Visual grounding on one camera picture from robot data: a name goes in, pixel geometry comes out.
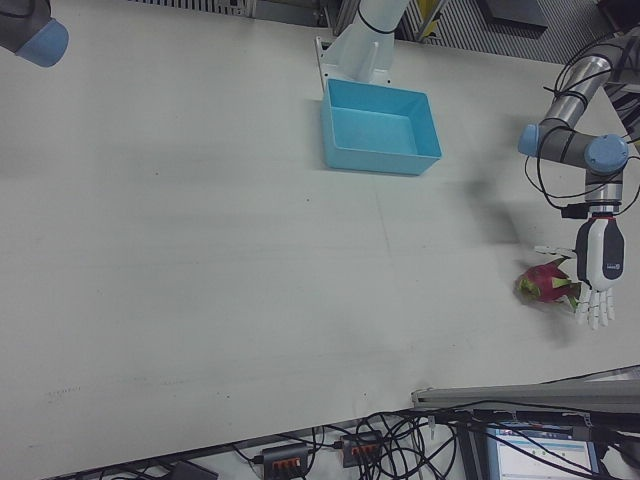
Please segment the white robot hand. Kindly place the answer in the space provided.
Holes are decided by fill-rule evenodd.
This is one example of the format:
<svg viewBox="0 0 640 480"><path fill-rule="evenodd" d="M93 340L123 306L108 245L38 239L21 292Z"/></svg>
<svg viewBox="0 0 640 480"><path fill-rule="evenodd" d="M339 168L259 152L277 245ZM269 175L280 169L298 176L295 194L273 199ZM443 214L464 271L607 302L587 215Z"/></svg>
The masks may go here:
<svg viewBox="0 0 640 480"><path fill-rule="evenodd" d="M582 283L574 314L579 324L597 330L615 319L613 288L624 273L625 240L613 214L593 214L579 228L573 249L535 246L534 251L576 261Z"/></svg>

